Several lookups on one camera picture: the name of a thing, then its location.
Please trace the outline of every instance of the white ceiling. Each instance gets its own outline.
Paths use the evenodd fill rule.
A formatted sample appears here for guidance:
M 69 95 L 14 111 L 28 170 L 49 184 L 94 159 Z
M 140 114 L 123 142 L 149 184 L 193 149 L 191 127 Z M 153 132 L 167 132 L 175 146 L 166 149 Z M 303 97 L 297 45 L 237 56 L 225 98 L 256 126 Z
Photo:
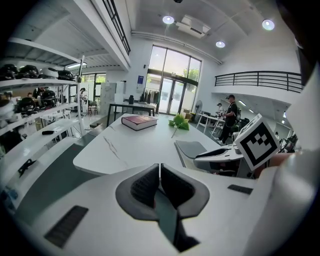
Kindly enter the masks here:
M 171 37 L 205 51 L 222 60 L 236 43 L 262 29 L 264 19 L 277 12 L 274 0 L 140 0 L 137 31 Z M 192 16 L 211 29 L 198 39 L 178 31 L 175 24 L 166 25 L 162 17 L 170 15 L 181 22 L 184 15 Z M 217 48 L 217 41 L 225 48 Z
M 261 114 L 263 117 L 269 118 L 281 124 L 282 120 L 285 120 L 284 125 L 291 128 L 290 123 L 284 118 L 284 112 L 290 107 L 289 103 L 277 101 L 270 98 L 258 97 L 252 95 L 235 94 L 236 104 L 242 110 L 252 110 L 255 114 Z M 221 99 L 226 101 L 228 94 L 219 93 Z M 238 100 L 241 100 L 246 106 L 242 105 Z
M 56 0 L 42 0 L 26 15 L 13 37 L 31 40 L 75 58 L 85 56 L 86 68 L 119 67 L 92 36 L 79 25 L 80 15 L 69 13 Z

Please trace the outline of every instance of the shelf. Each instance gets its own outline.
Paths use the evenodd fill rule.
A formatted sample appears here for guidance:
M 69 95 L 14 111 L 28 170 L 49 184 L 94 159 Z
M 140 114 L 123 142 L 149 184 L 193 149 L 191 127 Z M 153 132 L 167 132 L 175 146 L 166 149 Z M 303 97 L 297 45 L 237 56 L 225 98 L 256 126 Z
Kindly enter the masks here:
M 2 56 L 5 60 L 26 61 L 65 67 L 81 60 L 36 42 L 11 37 Z
M 76 81 L 58 80 L 58 79 L 12 79 L 0 81 L 0 91 L 11 91 L 19 88 L 30 87 L 49 87 L 49 86 L 64 86 L 77 85 Z
M 63 153 L 65 152 L 72 144 L 76 143 L 78 139 L 72 137 L 66 137 L 62 141 L 58 142 L 47 152 L 45 152 L 33 165 L 29 167 L 28 170 L 19 178 L 19 173 L 16 173 L 16 176 L 10 181 L 10 187 L 15 189 L 18 198 L 11 199 L 12 203 L 17 209 L 32 187 L 32 185 L 37 181 L 37 179 L 44 173 L 44 171 Z
M 51 142 L 55 137 L 77 125 L 79 120 L 60 119 L 38 130 L 17 146 L 11 149 L 0 160 L 0 189 L 3 190 L 19 168 L 43 146 Z M 43 131 L 55 131 L 50 135 L 42 135 Z
M 6 127 L 0 129 L 0 136 L 5 134 L 6 132 L 8 131 L 11 131 L 12 129 L 18 127 L 18 126 L 21 126 L 21 125 L 24 125 L 25 123 L 29 122 L 29 121 L 32 121 L 36 118 L 39 118 L 41 116 L 44 116 L 44 115 L 49 115 L 53 112 L 56 112 L 56 111 L 61 111 L 61 110 L 65 110 L 65 109 L 69 109 L 69 108 L 73 108 L 73 107 L 76 107 L 78 106 L 77 103 L 64 103 L 64 104 L 60 104 L 59 106 L 56 106 L 56 107 L 53 107 L 53 108 L 50 108 L 48 110 L 45 110 L 45 111 L 41 111 L 39 113 L 36 113 L 36 114 L 32 114 L 28 117 L 25 117 L 19 121 L 16 121 L 16 122 L 13 122 L 13 123 L 9 123 Z

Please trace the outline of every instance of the black pants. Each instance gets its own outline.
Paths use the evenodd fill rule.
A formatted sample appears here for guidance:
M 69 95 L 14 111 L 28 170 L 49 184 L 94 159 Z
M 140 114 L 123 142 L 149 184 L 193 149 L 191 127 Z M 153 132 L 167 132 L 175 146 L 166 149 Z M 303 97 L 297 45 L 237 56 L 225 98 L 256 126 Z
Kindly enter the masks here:
M 226 124 L 224 124 L 223 129 L 222 129 L 222 133 L 219 137 L 219 140 L 222 141 L 223 144 L 226 143 L 226 140 L 229 136 L 230 130 L 231 130 L 231 127 L 228 127 L 228 126 L 226 126 Z

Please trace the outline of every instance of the ceiling vent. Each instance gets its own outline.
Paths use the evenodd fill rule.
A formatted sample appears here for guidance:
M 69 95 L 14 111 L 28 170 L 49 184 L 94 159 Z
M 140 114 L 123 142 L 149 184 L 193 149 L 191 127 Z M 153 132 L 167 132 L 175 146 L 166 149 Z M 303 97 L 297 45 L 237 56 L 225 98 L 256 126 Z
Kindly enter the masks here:
M 176 22 L 176 25 L 178 30 L 196 38 L 202 38 L 210 30 L 202 21 L 188 15 L 185 15 L 181 22 Z

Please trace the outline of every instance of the blue sign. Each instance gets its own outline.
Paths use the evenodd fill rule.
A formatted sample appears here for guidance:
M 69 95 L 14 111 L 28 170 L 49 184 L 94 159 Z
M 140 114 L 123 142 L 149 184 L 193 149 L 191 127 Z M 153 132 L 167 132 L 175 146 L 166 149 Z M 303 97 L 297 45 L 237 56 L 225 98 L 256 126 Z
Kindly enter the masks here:
M 138 76 L 138 84 L 143 84 L 144 83 L 144 76 L 143 75 L 139 75 Z

